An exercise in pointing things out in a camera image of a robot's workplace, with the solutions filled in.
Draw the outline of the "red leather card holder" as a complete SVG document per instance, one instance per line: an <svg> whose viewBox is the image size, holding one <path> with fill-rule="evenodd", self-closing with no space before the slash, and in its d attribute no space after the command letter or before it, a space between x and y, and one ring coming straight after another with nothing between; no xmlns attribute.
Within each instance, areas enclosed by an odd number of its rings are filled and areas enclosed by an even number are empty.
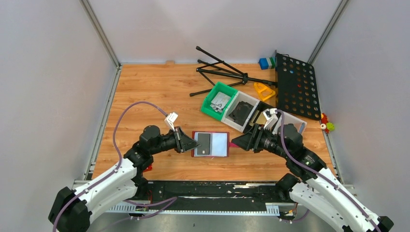
<svg viewBox="0 0 410 232"><path fill-rule="evenodd" d="M230 148L238 148L236 145L231 143L229 132L221 132L221 131L193 131L192 136L193 139L197 141L197 134L198 133L210 133L211 134L211 142L210 142L210 155L208 156L198 156L197 155L197 148L191 151L191 156L194 158L201 158L201 157L229 157Z"/></svg>

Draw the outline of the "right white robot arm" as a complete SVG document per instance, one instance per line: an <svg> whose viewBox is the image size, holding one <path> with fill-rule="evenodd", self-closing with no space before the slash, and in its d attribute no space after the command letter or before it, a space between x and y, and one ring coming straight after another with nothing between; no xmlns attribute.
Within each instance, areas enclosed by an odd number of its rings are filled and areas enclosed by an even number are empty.
<svg viewBox="0 0 410 232"><path fill-rule="evenodd" d="M325 162L303 144L303 136L293 124L279 127L278 133L255 125L232 139L245 151L267 151L286 160L290 173L278 182L279 200L305 206L337 232L388 232L394 223L364 206L333 175Z"/></svg>

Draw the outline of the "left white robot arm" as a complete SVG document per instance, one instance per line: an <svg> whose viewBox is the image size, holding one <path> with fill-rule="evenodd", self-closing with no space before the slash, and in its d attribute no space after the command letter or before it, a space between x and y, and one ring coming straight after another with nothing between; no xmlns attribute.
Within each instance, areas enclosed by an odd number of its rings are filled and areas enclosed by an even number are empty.
<svg viewBox="0 0 410 232"><path fill-rule="evenodd" d="M108 171L75 188L62 188L56 195L48 220L54 232L85 232L95 219L117 203L148 194L144 170L155 154L174 150L184 153L200 147L181 127L161 134L157 126L144 128L139 140Z"/></svg>

